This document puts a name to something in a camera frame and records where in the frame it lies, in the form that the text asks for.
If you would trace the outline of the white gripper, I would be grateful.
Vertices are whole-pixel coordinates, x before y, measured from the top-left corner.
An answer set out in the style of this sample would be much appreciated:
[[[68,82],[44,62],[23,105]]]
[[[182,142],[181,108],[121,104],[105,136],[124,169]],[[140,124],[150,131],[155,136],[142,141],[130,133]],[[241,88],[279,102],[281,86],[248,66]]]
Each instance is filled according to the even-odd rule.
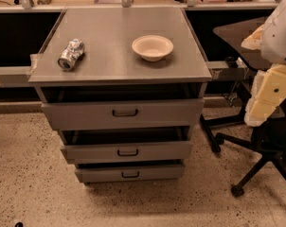
[[[251,88],[244,122],[258,127],[286,99],[286,65],[273,64],[266,72],[258,71]]]

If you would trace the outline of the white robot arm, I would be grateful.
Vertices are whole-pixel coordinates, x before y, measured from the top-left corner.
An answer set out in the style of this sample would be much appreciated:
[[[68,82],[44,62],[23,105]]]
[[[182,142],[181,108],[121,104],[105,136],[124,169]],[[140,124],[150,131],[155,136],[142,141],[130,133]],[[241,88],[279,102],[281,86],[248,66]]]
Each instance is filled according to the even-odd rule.
[[[265,23],[241,43],[243,48],[258,49],[272,65],[254,77],[251,97],[245,108],[244,122],[258,127],[286,99],[286,0],[282,0]]]

